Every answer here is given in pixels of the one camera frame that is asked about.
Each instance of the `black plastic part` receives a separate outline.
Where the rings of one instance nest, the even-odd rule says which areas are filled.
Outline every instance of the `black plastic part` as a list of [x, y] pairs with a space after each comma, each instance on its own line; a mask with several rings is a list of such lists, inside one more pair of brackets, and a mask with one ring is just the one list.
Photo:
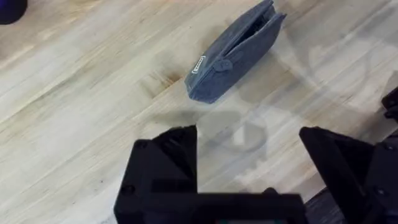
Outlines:
[[300, 137], [348, 223], [371, 211], [364, 188], [373, 146], [321, 128], [302, 128]]
[[175, 128], [138, 140], [114, 207], [119, 224], [214, 224], [218, 220], [307, 223], [299, 195], [198, 194], [197, 130]]
[[387, 110], [384, 114], [388, 119], [395, 119], [398, 122], [398, 87], [385, 96], [381, 103]]
[[27, 9], [27, 0], [0, 0], [0, 25], [18, 21]]

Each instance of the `label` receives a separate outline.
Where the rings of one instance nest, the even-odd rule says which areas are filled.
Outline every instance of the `label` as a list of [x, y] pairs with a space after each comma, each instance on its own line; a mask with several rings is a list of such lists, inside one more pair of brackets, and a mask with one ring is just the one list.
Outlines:
[[199, 72], [200, 65], [201, 65], [201, 63], [204, 61], [205, 58], [206, 58], [206, 56], [200, 57], [199, 62], [197, 63], [197, 65], [195, 66], [195, 68], [193, 68], [192, 73], [196, 74], [196, 73]]

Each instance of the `black object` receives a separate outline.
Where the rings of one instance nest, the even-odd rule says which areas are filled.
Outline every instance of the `black object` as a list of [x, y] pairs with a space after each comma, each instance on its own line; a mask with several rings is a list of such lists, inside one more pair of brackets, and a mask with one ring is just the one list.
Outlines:
[[386, 118], [393, 118], [398, 122], [398, 87], [385, 96], [381, 103], [387, 110], [384, 114]]
[[284, 14], [265, 0], [231, 24], [200, 57], [185, 79], [189, 97], [213, 103], [274, 45]]
[[195, 126], [136, 141], [114, 207], [118, 223], [307, 223], [299, 195], [280, 195], [272, 189], [263, 194], [198, 194], [196, 165]]
[[[398, 88], [383, 98], [398, 120]], [[376, 145], [321, 128], [300, 137], [348, 223], [398, 223], [398, 130]]]
[[26, 8], [27, 0], [0, 0], [0, 25], [18, 21]]

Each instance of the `wood grain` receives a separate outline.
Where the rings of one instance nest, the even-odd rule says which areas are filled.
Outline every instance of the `wood grain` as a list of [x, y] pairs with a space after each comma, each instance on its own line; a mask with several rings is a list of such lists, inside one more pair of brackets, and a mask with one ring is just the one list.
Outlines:
[[0, 217], [114, 223], [132, 144], [196, 123], [201, 192], [310, 199], [323, 187], [298, 132], [368, 141], [395, 128], [380, 99], [398, 85], [398, 1], [280, 0], [267, 54], [213, 105], [183, 78], [257, 0], [30, 0], [0, 27]]

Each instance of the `black bracket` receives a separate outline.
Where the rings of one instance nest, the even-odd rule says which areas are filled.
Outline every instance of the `black bracket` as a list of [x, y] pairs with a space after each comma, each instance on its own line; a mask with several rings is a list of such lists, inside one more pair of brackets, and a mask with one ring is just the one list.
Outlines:
[[197, 129], [174, 128], [134, 144], [114, 207], [119, 224], [214, 224], [222, 220], [307, 223], [299, 195], [199, 194]]

